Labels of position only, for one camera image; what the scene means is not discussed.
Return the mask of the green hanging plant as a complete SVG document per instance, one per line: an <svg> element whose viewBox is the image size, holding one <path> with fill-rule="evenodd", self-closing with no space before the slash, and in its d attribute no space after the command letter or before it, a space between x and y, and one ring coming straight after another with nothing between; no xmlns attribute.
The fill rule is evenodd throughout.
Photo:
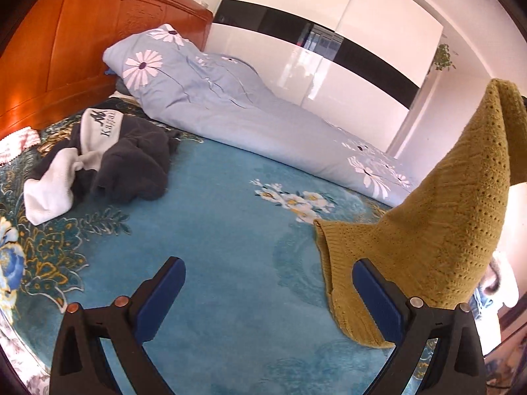
<svg viewBox="0 0 527 395"><path fill-rule="evenodd" d="M435 70L456 69L448 44L439 44L434 54L432 66Z"/></svg>

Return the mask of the light blue floral duvet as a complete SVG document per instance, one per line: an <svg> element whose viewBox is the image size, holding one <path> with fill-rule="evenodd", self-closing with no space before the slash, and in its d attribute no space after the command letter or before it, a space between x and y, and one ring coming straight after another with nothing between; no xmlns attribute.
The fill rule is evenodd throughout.
<svg viewBox="0 0 527 395"><path fill-rule="evenodd" d="M242 60L201 52L170 24L106 48L104 63L146 115L395 207L416 187L401 163L277 97Z"/></svg>

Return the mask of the mustard yellow knit sweater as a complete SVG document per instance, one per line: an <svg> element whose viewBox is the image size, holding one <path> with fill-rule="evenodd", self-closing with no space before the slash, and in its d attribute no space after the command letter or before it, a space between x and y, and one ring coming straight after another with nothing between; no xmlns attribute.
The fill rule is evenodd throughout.
<svg viewBox="0 0 527 395"><path fill-rule="evenodd" d="M518 87L492 79L452 149L374 224L317 219L330 313L344 335L385 348L351 275L369 259L407 296L437 308L471 297L498 247L508 193L526 180L526 108Z"/></svg>

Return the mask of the dark grey white Kappa sweatshirt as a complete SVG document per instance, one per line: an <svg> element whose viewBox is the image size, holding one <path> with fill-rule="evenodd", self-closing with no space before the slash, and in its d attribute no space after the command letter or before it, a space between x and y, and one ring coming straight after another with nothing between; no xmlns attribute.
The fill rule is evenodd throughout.
<svg viewBox="0 0 527 395"><path fill-rule="evenodd" d="M89 108L68 139L53 146L23 187L26 218L40 225L87 195L110 202L165 194L180 132L112 109Z"/></svg>

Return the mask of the pink white striped cloth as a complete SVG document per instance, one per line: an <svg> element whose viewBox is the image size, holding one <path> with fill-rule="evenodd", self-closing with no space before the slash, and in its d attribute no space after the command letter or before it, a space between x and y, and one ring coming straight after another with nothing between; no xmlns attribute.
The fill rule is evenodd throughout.
<svg viewBox="0 0 527 395"><path fill-rule="evenodd" d="M25 150L39 144L39 133L31 127L24 127L11 133L0 141L0 164L4 165L14 160Z"/></svg>

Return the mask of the white black striped wardrobe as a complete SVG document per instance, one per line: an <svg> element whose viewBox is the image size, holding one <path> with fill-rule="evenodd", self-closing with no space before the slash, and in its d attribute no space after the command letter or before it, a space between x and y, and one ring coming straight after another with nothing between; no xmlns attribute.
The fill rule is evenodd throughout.
<svg viewBox="0 0 527 395"><path fill-rule="evenodd" d="M278 97L387 151L442 30L414 0L222 0L206 47L249 63Z"/></svg>

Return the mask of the teal floral bed blanket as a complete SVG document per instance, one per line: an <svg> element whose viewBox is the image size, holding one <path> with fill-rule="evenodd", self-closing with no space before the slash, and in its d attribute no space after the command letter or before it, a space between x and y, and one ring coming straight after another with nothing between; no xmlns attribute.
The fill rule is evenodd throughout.
<svg viewBox="0 0 527 395"><path fill-rule="evenodd" d="M133 293L171 256L186 281L147 354L178 394L360 394L390 349L364 347L330 315L315 219L374 223L412 182L359 139L344 188L252 152L179 133L158 200L85 197L31 225L33 147L1 168L1 343L35 394L48 391L67 306Z"/></svg>

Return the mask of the orange wooden headboard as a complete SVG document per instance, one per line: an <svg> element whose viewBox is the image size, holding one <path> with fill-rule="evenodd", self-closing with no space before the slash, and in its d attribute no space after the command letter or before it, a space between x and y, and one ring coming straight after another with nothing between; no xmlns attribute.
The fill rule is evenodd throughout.
<svg viewBox="0 0 527 395"><path fill-rule="evenodd" d="M194 0L39 0L1 57L1 134L41 129L113 93L104 50L171 24L203 49L213 15Z"/></svg>

